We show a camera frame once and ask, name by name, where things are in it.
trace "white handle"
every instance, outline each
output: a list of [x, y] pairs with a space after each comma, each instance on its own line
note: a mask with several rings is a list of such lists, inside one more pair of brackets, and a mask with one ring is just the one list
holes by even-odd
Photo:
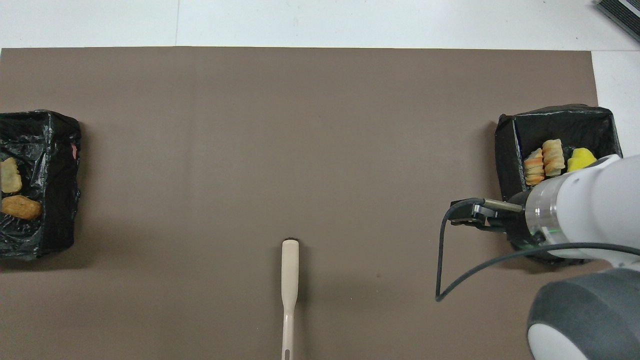
[[293, 360], [293, 313], [298, 300], [298, 241], [282, 242], [282, 360]]

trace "black container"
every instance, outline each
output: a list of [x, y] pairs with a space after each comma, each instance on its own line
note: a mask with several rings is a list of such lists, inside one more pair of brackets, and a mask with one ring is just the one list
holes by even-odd
[[[519, 193], [517, 198], [526, 199], [521, 193], [529, 191], [531, 187], [525, 183], [523, 160], [550, 139], [562, 141], [565, 161], [578, 147], [589, 149], [596, 158], [611, 154], [622, 157], [613, 114], [608, 109], [570, 104], [518, 115], [503, 114], [495, 130], [495, 167], [502, 200], [512, 199]], [[519, 222], [521, 224], [506, 226], [511, 244], [516, 249], [537, 246], [539, 243], [529, 234], [524, 217]], [[551, 264], [579, 262], [550, 254], [534, 258]]]
[[23, 195], [42, 205], [42, 215], [22, 220], [0, 214], [0, 258], [35, 259], [74, 243], [80, 197], [76, 119], [47, 110], [0, 114], [0, 161], [14, 158]]

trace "white floor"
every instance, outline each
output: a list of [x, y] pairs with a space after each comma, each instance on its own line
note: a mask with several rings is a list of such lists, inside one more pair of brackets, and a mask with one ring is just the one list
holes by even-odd
[[590, 50], [640, 154], [640, 43], [591, 0], [0, 1], [0, 48], [174, 45]]

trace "brown mat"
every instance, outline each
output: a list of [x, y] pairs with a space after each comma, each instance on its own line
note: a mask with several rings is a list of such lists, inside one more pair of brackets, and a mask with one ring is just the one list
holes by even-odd
[[[434, 299], [449, 202], [498, 199], [501, 113], [596, 105], [586, 52], [3, 49], [0, 112], [83, 124], [76, 244], [3, 261], [3, 359], [277, 359], [280, 243], [301, 239], [297, 359], [529, 359], [554, 273]], [[510, 251], [448, 231], [444, 283]]]

